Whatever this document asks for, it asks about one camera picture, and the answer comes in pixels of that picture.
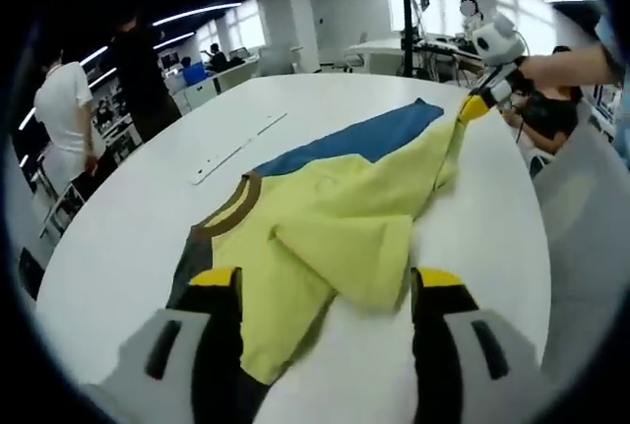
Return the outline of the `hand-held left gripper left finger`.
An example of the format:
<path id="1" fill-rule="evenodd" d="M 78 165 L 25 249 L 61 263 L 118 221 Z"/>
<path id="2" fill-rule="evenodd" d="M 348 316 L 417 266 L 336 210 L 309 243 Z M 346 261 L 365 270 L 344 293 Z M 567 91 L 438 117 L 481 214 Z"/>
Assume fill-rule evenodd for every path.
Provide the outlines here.
<path id="1" fill-rule="evenodd" d="M 242 272 L 216 268 L 173 291 L 84 393 L 116 423 L 251 423 L 269 386 L 243 367 Z"/>

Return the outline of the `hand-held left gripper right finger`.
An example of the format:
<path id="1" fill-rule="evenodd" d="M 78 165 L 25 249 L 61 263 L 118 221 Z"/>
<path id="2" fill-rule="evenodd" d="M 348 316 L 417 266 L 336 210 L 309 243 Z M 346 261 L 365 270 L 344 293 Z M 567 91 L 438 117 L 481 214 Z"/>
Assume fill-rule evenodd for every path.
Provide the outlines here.
<path id="1" fill-rule="evenodd" d="M 411 272 L 417 423 L 531 423 L 547 402 L 535 347 L 454 274 Z"/>

